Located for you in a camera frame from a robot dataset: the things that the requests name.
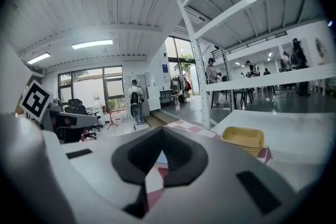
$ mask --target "gray floor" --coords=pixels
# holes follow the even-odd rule
[[[261,112],[279,112],[279,113],[328,113],[336,112],[336,98],[322,96],[320,93],[313,92],[309,97],[299,97],[295,90],[281,90],[268,96],[262,96],[260,92],[254,93],[254,100],[250,103],[247,97],[247,110]],[[240,106],[240,94],[237,95],[237,109]],[[211,110],[211,119],[218,123],[229,115],[229,102],[225,100],[225,95],[220,95],[220,105]],[[174,116],[176,119],[185,120],[198,125],[202,124],[202,103],[201,97],[193,96],[192,100],[180,105],[166,106],[161,109]]]

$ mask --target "blue sign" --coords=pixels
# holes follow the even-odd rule
[[[162,70],[163,70],[163,73],[168,73],[168,66],[162,65]]]

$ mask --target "black chair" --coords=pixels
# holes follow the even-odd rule
[[[86,112],[85,106],[82,104],[82,102],[79,99],[70,99],[68,100],[68,102],[69,102],[69,106],[64,108],[66,113],[79,114],[79,115],[90,115]],[[88,126],[85,128],[88,131],[88,134],[86,134],[85,137],[97,139],[95,132],[89,133],[90,131],[93,131],[93,128],[97,128],[99,130],[99,128],[96,127],[96,125]]]

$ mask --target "black rubber pad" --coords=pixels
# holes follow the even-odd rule
[[[67,153],[66,155],[68,159],[72,159],[72,158],[77,158],[77,157],[84,156],[90,153],[92,153],[92,151],[86,148],[85,150],[70,152],[70,153]]]
[[[281,202],[252,172],[245,171],[236,176],[263,215],[267,215],[281,205]]]

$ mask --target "office chair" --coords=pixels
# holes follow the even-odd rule
[[[65,112],[72,113],[72,114],[79,114],[79,115],[89,115],[86,112],[85,106],[82,105],[82,102],[79,99],[70,99],[70,100],[68,100],[68,102],[69,102],[69,106],[64,108]],[[85,137],[90,137],[90,138],[93,138],[93,139],[97,139],[95,132],[89,133],[90,131],[92,131],[92,129],[94,127],[95,127],[95,125],[85,128],[88,131],[88,134],[86,134]]]

